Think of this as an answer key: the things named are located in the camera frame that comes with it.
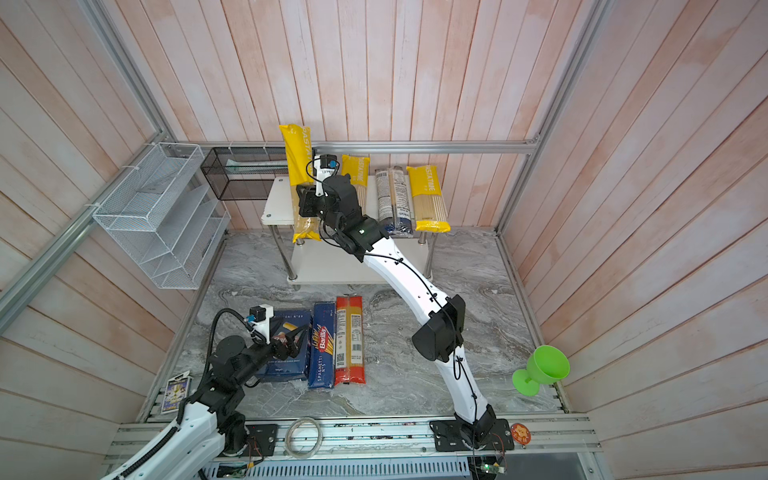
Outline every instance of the blue pasta box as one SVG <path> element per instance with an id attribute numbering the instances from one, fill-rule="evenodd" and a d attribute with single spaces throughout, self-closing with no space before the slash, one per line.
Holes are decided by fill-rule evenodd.
<path id="1" fill-rule="evenodd" d="M 310 328 L 312 313 L 309 310 L 275 310 L 270 321 L 270 331 L 273 332 L 271 342 L 286 342 L 286 334 L 304 327 L 305 331 L 297 334 L 293 341 L 299 349 L 296 358 L 285 360 L 271 359 L 256 374 L 263 382 L 288 382 L 290 380 L 306 380 L 309 373 L 307 360 L 309 358 Z"/>
<path id="2" fill-rule="evenodd" d="M 333 346 L 336 336 L 336 303 L 315 303 L 310 339 L 311 389 L 332 389 L 335 376 Z"/>

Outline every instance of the gray marble surface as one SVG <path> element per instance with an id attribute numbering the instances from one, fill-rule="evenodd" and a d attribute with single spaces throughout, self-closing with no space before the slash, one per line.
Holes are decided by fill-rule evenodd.
<path id="1" fill-rule="evenodd" d="M 478 386 L 497 414 L 552 411 L 560 407 L 555 391 L 542 386 L 525 397 L 512 386 L 511 374 L 525 367 L 533 342 L 523 320 L 491 231 L 458 228 L 440 236 L 434 283 L 467 304 L 464 339 Z M 451 415 L 451 397 L 435 367 L 411 344 L 418 323 L 387 285 L 288 285 L 280 255 L 268 231 L 235 233 L 227 241 L 197 320 L 187 337 L 176 373 L 203 371 L 210 323 L 228 306 L 246 315 L 251 306 L 311 309 L 315 302 L 343 294 L 362 295 L 366 385 L 308 390 L 306 381 L 262 383 L 246 389 L 238 410 L 247 417 Z M 242 334 L 234 319 L 217 328 L 217 341 Z"/>

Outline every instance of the red round sticker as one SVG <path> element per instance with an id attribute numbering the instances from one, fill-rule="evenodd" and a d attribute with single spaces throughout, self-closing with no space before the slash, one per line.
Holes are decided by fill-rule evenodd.
<path id="1" fill-rule="evenodd" d="M 522 445 L 531 443 L 531 431 L 522 423 L 515 423 L 510 427 L 509 431 L 512 432 L 512 438 L 517 443 Z"/>

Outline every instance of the yellow pasta package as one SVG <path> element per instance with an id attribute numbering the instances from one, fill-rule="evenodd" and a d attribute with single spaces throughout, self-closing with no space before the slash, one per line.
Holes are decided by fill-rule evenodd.
<path id="1" fill-rule="evenodd" d="M 368 191 L 368 165 L 371 163 L 369 157 L 350 157 L 342 155 L 341 174 L 349 174 L 349 182 L 357 190 L 357 201 L 360 203 L 360 209 L 366 212 L 366 192 Z"/>
<path id="2" fill-rule="evenodd" d="M 317 217 L 299 215 L 299 194 L 296 185 L 312 185 L 314 180 L 307 173 L 307 165 L 312 161 L 312 141 L 310 128 L 299 125 L 280 125 L 286 142 L 288 157 L 288 178 L 290 180 L 290 199 L 293 205 L 293 242 L 299 238 L 320 240 L 320 220 Z"/>
<path id="3" fill-rule="evenodd" d="M 411 180 L 416 230 L 435 233 L 451 231 L 435 166 L 408 167 L 408 176 Z"/>

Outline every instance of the green plastic cup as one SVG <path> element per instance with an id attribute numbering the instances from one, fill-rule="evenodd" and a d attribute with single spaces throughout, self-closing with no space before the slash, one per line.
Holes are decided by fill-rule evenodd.
<path id="1" fill-rule="evenodd" d="M 551 345 L 542 345 L 534 350 L 525 370 L 512 374 L 512 385 L 525 396 L 535 396 L 542 383 L 559 382 L 570 372 L 571 364 L 563 352 Z"/>

